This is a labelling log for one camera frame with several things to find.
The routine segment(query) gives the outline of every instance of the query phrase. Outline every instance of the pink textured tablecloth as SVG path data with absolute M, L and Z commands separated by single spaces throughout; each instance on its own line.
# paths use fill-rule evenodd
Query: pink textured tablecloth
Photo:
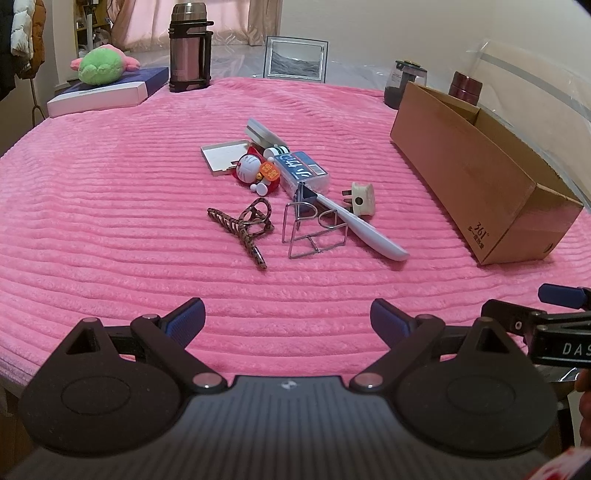
M 257 242 L 268 270 L 257 270 L 206 214 L 238 215 L 255 196 L 213 177 L 200 152 L 245 138 L 249 117 L 325 167 L 329 197 L 372 182 L 371 223 L 410 260 L 386 260 L 352 234 L 289 260 L 277 191 L 276 230 Z M 118 325 L 199 296 L 207 322 L 189 351 L 228 377 L 349 378 L 386 349 L 369 323 L 376 297 L 469 325 L 491 297 L 538 305 L 543 282 L 591 285 L 584 212 L 546 260 L 479 267 L 390 143 L 394 117 L 381 92 L 233 78 L 43 122 L 0 161 L 0 375 L 25 384 L 81 317 Z

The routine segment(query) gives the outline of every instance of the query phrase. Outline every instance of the blue gripper pad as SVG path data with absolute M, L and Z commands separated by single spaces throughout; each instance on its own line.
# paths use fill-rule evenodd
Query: blue gripper pad
M 544 303 L 571 309 L 581 309 L 588 301 L 587 293 L 582 288 L 565 287 L 551 283 L 544 283 L 538 289 L 538 298 Z
M 394 348 L 400 341 L 410 336 L 416 328 L 416 320 L 408 317 L 383 299 L 372 302 L 369 318 L 374 332 L 388 345 Z
M 193 299 L 179 309 L 169 313 L 162 319 L 162 326 L 166 336 L 172 338 L 183 348 L 205 326 L 205 305 L 201 299 Z

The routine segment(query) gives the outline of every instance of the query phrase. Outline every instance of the white wall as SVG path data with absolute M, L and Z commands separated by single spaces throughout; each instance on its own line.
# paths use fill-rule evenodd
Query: white wall
M 491 38 L 559 62 L 591 82 L 591 15 L 574 0 L 496 0 Z
M 486 38 L 562 60 L 591 78 L 591 18 L 574 0 L 283 0 L 280 34 L 328 40 L 336 61 L 416 61 L 440 89 Z
M 56 86 L 58 87 L 67 86 L 68 80 L 77 78 L 76 72 L 70 68 L 70 62 L 78 58 L 74 37 L 74 1 L 52 0 Z
M 45 63 L 41 65 L 35 77 L 35 90 L 37 100 L 47 113 L 46 103 L 54 96 L 55 85 L 57 84 L 56 55 L 54 46 L 53 18 L 54 4 L 64 0 L 43 0 L 47 10 L 45 29 L 43 30 L 43 43 L 45 45 Z
M 424 65 L 449 85 L 492 26 L 492 0 L 283 0 L 280 34 L 329 41 L 329 59 Z

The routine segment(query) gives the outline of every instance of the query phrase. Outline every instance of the pink curtain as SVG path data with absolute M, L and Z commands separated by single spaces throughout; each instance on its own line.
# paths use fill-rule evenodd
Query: pink curtain
M 122 50 L 153 50 L 169 44 L 173 6 L 182 0 L 113 0 L 112 39 Z M 277 30 L 278 0 L 209 0 L 207 19 L 214 44 L 261 45 Z

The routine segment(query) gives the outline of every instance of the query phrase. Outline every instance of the green plush toy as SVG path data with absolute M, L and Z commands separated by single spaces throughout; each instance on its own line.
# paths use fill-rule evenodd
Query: green plush toy
M 78 78 L 88 85 L 106 85 L 119 80 L 124 70 L 124 61 L 117 52 L 109 48 L 96 48 L 80 62 Z
M 139 69 L 139 62 L 128 57 L 113 45 L 102 45 L 86 54 L 83 59 L 76 59 L 71 64 L 78 70 L 78 78 L 88 85 L 106 85 L 116 82 L 123 72 Z

